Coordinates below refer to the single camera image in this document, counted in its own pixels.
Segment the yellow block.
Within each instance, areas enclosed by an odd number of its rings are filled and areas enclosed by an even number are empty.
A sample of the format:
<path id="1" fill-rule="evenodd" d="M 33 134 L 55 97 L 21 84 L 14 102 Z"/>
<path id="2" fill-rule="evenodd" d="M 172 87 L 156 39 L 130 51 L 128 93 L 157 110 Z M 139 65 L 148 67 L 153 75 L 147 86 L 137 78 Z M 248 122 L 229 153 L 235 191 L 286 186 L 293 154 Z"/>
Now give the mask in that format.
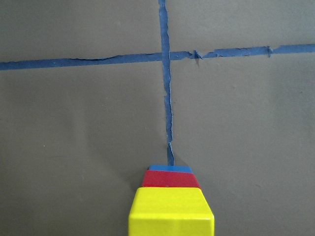
<path id="1" fill-rule="evenodd" d="M 213 236 L 214 215 L 199 188 L 140 187 L 128 217 L 130 236 Z"/>

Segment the red block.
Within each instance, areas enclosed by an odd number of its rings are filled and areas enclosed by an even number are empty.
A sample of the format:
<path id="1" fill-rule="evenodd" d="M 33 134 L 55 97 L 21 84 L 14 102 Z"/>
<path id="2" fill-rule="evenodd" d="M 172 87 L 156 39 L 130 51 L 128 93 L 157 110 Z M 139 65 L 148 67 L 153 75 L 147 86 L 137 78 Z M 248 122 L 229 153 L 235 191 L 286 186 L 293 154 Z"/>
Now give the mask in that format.
<path id="1" fill-rule="evenodd" d="M 193 173 L 147 170 L 142 187 L 194 187 L 201 186 Z"/>

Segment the blue block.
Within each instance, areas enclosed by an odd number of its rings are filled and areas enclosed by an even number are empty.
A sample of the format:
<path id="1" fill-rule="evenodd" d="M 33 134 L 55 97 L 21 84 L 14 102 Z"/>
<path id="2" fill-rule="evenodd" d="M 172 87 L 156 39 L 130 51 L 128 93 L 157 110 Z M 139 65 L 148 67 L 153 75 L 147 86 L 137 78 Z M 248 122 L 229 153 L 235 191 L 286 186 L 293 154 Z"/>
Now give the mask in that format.
<path id="1" fill-rule="evenodd" d="M 180 172 L 180 173 L 191 173 L 192 169 L 189 166 L 170 166 L 170 165 L 150 165 L 148 170 L 152 171 L 168 171 L 168 172 Z"/>

